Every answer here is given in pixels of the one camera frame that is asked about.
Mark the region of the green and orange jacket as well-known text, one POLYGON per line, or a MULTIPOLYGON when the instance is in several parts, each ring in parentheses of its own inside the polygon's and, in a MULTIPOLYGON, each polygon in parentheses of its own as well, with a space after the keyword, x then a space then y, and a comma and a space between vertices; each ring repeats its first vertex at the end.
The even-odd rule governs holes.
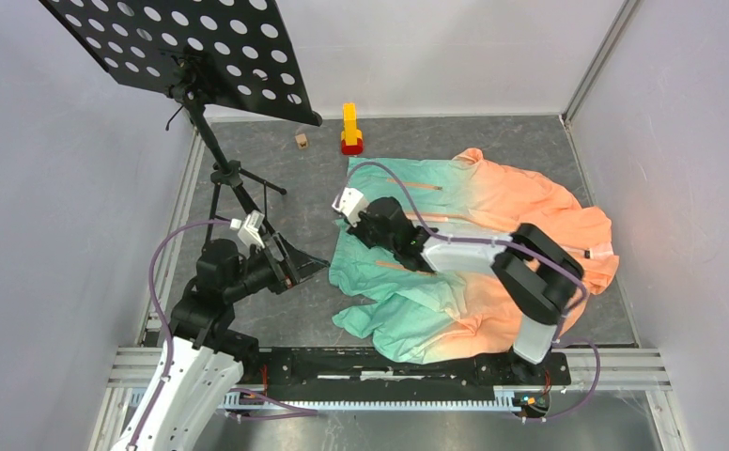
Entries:
MULTIPOLYGON (((540 173, 491 162, 477 148, 449 161, 353 158, 349 171, 349 185, 367 199, 394 197, 409 217, 423 217, 443 234, 484 228, 496 235, 523 223, 538 226, 582 265, 593 295, 617 273, 612 223, 601 209, 582 206, 540 173)), ((338 237, 329 280, 348 296, 364 297, 364 303, 335 314, 333 324, 370 339, 395 362, 430 364, 504 352, 520 331, 521 312, 495 277, 411 272, 349 233, 338 237)))

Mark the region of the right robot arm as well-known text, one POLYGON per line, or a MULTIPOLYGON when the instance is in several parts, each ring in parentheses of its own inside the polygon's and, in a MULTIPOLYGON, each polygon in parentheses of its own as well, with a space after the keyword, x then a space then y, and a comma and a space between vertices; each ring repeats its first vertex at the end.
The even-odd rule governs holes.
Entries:
POLYGON ((349 234, 368 248, 388 251, 406 270, 496 277, 522 314, 508 359, 511 376, 532 383, 546 372, 569 300, 577 291, 588 291, 581 264, 539 227, 522 224, 494 237, 443 235, 410 220, 395 198, 368 201, 359 193, 334 201, 333 209, 345 219, 349 234))

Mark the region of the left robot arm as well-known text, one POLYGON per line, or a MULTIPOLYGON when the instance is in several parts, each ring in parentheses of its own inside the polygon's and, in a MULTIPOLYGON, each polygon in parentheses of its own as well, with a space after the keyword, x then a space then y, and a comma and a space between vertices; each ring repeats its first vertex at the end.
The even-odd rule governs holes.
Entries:
POLYGON ((191 450, 225 394, 260 373, 256 338, 230 330, 236 302, 267 289, 283 293, 329 267, 275 234, 241 253, 208 241, 195 275, 173 307, 158 370, 115 450, 191 450))

